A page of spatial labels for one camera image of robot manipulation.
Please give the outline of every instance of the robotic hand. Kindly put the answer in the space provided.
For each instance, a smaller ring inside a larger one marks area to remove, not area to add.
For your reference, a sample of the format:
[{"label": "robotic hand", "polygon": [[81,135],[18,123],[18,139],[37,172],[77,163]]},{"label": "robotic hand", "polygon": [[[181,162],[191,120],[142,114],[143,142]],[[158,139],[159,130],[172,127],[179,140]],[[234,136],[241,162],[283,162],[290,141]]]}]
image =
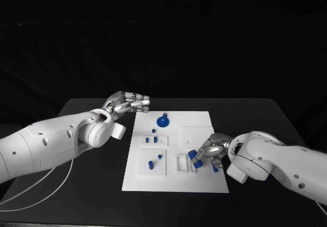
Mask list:
[{"label": "robotic hand", "polygon": [[101,147],[126,127],[114,121],[126,112],[149,112],[150,97],[119,91],[101,109],[34,123],[0,139],[0,183],[55,168],[84,151]]},{"label": "robotic hand", "polygon": [[287,146],[273,135],[253,131],[235,139],[215,133],[196,152],[189,152],[195,167],[202,166],[202,158],[211,158],[215,168],[222,168],[221,159],[228,154],[231,166],[228,175],[241,183],[248,176],[267,180],[268,175],[281,184],[327,205],[327,154],[302,146]]}]

